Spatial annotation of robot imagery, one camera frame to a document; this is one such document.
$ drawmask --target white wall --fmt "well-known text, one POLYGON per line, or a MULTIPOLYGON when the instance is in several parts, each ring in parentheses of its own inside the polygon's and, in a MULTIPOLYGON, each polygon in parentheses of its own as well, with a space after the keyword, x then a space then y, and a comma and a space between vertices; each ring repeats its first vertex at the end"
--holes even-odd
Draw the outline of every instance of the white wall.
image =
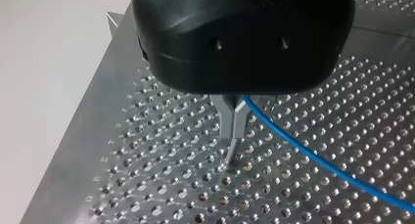
POLYGON ((128 2, 0 0, 1 223, 22 219, 128 2))

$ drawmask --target perforated metal plate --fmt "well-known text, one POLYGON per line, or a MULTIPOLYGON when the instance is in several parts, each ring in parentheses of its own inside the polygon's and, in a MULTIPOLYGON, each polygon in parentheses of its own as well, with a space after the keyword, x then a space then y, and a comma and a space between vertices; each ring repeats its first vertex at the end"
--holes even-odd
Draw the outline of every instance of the perforated metal plate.
MULTIPOLYGON (((260 107, 339 168, 414 201, 415 41, 354 29, 332 76, 260 107)), ((171 90, 138 56, 127 11, 23 224, 414 223, 275 137, 254 116, 221 165, 208 96, 171 90)))

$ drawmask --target black robot head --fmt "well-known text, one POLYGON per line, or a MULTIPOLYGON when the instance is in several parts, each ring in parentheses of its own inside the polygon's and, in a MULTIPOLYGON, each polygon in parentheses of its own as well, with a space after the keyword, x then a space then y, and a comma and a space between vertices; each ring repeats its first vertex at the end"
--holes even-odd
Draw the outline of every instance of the black robot head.
POLYGON ((332 72, 354 0, 132 0, 155 77, 206 94, 282 94, 332 72))

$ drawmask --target blue cable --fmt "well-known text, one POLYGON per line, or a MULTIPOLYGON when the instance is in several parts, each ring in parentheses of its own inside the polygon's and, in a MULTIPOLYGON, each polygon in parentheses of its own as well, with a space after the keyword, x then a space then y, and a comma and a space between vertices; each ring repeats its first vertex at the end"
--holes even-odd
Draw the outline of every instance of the blue cable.
POLYGON ((381 191, 379 191, 377 188, 357 179, 351 177, 348 173, 341 171, 338 169, 335 165, 324 159, 323 157, 319 156, 318 154, 315 154, 312 150, 304 146, 302 143, 297 141, 295 138, 291 137, 288 133, 286 133, 282 128, 278 127, 276 124, 274 124, 268 116, 265 115, 264 112, 262 112, 256 104, 250 99, 249 96, 244 95, 243 96, 244 101, 247 103, 248 107, 253 111, 253 113, 259 117, 259 119, 264 122, 271 130, 276 133, 278 136, 280 136, 283 140, 289 142, 292 146, 299 149, 300 152, 302 152, 304 155, 310 157, 312 160, 320 164, 322 167, 326 168, 332 173, 335 173, 338 177, 346 180, 349 184, 354 186, 355 188, 367 192, 368 194, 379 198, 380 200, 387 202, 390 205, 399 207, 401 209, 407 210, 411 212, 412 214, 415 214, 415 207, 412 205, 411 202, 405 202, 402 201, 396 197, 390 196, 388 194, 385 194, 381 191))

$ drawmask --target robot end effector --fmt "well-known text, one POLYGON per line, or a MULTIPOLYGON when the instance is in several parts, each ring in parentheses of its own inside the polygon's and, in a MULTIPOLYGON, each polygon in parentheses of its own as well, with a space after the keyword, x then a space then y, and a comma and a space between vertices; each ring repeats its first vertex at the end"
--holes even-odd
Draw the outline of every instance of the robot end effector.
POLYGON ((250 112, 238 96, 298 93, 330 75, 354 0, 132 0, 132 10, 155 77, 211 94, 220 137, 232 138, 232 146, 250 112))

